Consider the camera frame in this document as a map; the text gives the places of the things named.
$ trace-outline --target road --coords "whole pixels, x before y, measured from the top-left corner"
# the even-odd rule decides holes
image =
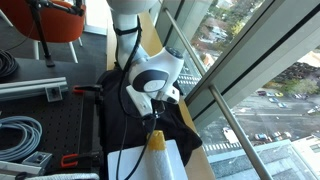
[[[306,101],[292,97],[276,97],[280,102],[287,104],[287,108],[278,107],[277,103],[271,103],[268,98],[251,95],[232,109],[252,142],[256,133],[270,136],[273,132],[287,131],[292,135],[291,141],[294,141],[320,130],[320,117],[307,114],[307,111],[316,105],[311,98]],[[219,117],[199,132],[207,155],[241,149],[240,144],[231,145],[224,137],[222,128],[228,126],[226,119]]]

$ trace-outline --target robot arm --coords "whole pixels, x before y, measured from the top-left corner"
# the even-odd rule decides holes
[[[127,91],[141,116],[152,113],[151,99],[178,103],[180,93],[173,87],[183,66],[182,55],[164,47],[150,57],[138,44],[132,61],[127,65],[139,31],[138,13],[149,10],[157,0],[108,0],[117,36],[116,59],[124,70],[129,67]]]

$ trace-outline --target black cloth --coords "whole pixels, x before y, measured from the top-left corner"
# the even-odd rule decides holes
[[[110,152],[120,150],[122,138],[125,129],[125,120],[127,118],[127,135],[124,143],[124,149],[142,146],[146,142],[147,132],[142,123],[142,119],[126,117],[121,109],[118,99],[119,84],[122,77],[120,69],[106,71],[98,84],[103,87],[103,103],[100,107],[100,143],[105,155]],[[126,86],[127,78],[121,87],[122,102],[130,114],[138,116],[138,110],[130,99]],[[156,121],[156,130],[162,130],[166,140],[174,139],[177,143],[181,159],[186,165],[194,149],[202,145],[199,136],[190,129],[184,122],[179,105],[165,103],[165,111]]]

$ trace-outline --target handrail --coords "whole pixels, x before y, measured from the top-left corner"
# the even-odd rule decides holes
[[[177,33],[178,33],[178,35],[179,35],[184,47],[189,52],[189,54],[190,54],[192,60],[194,61],[196,67],[198,68],[199,72],[203,76],[205,74],[205,71],[201,68],[201,65],[200,65],[200,63],[199,63],[199,61],[197,59],[197,56],[195,55],[194,51],[192,50],[192,47],[191,47],[189,41],[187,40],[187,38],[183,34],[183,32],[180,29],[180,27],[177,25],[177,23],[174,20],[174,18],[171,16],[169,10],[167,8],[164,8],[164,12],[168,15],[168,17],[169,17],[173,27],[177,31]],[[246,154],[247,154],[249,160],[251,161],[253,167],[257,171],[259,177],[261,179],[272,179],[272,176],[267,171],[267,169],[264,166],[261,158],[258,156],[258,154],[253,149],[253,146],[251,145],[250,141],[246,137],[246,135],[245,135],[243,129],[241,128],[240,124],[238,123],[237,119],[232,115],[228,104],[223,99],[223,97],[222,97],[221,93],[219,92],[219,90],[214,85],[211,85],[209,87],[209,90],[212,93],[213,97],[215,98],[217,104],[219,105],[222,113],[226,117],[226,119],[227,119],[228,123],[230,124],[231,128],[234,130],[234,133],[238,137],[238,139],[239,139],[244,151],[246,152]]]

